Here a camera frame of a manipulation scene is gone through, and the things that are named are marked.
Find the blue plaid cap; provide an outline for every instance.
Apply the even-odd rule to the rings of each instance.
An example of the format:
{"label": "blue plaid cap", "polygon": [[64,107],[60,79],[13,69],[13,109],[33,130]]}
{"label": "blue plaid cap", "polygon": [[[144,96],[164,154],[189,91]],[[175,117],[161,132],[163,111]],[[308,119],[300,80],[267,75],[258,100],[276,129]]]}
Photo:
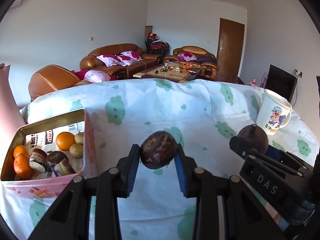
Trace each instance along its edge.
{"label": "blue plaid cap", "polygon": [[281,109],[281,107],[279,107],[279,106],[275,106],[274,108],[273,108],[273,110],[272,110],[272,112],[274,112],[274,111],[277,111],[277,112],[282,112],[282,109]]}

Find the white tablecloth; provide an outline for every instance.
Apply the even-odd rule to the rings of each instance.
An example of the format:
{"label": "white tablecloth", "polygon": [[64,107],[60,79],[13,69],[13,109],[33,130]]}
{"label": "white tablecloth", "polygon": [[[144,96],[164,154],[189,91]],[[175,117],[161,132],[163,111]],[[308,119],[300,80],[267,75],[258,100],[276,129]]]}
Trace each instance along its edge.
{"label": "white tablecloth", "polygon": [[[182,144],[185,154],[212,174],[239,174],[244,162],[229,149],[232,136],[255,122],[263,89],[231,83],[195,80],[177,84],[160,79],[103,82],[69,88],[37,98],[23,114],[28,122],[86,107],[94,126],[99,172],[115,166],[132,144],[166,130]],[[311,165],[319,142],[292,111],[289,124],[269,137]],[[54,199],[23,199],[1,186],[0,212],[20,240],[30,235]],[[118,199],[123,239],[189,240],[195,199],[180,192],[175,165],[158,170],[139,164],[133,192]],[[91,224],[94,221],[92,202]]]}

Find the wooden door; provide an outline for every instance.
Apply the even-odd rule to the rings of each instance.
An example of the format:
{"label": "wooden door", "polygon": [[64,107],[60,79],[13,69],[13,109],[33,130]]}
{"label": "wooden door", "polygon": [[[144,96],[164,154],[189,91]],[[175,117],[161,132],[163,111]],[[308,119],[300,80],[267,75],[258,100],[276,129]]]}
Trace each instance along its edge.
{"label": "wooden door", "polygon": [[217,52],[219,74],[236,78],[240,67],[244,24],[220,18]]}

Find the orange fruit on coffee table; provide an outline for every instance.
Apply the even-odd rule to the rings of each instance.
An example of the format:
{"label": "orange fruit on coffee table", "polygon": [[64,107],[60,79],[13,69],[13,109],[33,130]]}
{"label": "orange fruit on coffee table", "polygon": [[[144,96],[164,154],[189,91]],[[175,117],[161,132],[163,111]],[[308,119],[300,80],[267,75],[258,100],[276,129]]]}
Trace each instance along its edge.
{"label": "orange fruit on coffee table", "polygon": [[33,169],[29,166],[29,156],[24,153],[20,153],[14,159],[13,168],[16,174],[22,179],[29,178],[33,173]]}
{"label": "orange fruit on coffee table", "polygon": [[62,151],[69,151],[71,145],[75,143],[75,136],[71,132],[62,132],[57,135],[56,144]]}
{"label": "orange fruit on coffee table", "polygon": [[13,157],[16,158],[20,153],[28,155],[27,148],[24,145],[18,145],[17,147],[15,147],[15,149],[13,150]]}

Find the wall socket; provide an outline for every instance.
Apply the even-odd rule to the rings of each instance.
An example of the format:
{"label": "wall socket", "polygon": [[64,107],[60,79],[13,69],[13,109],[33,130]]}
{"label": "wall socket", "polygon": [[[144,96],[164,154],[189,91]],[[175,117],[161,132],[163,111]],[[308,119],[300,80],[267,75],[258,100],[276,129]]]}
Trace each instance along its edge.
{"label": "wall socket", "polygon": [[295,70],[293,71],[293,73],[294,73],[293,75],[294,75],[296,78],[299,78],[299,77],[302,78],[302,72],[301,72],[300,70],[296,70],[296,69],[295,69]]}

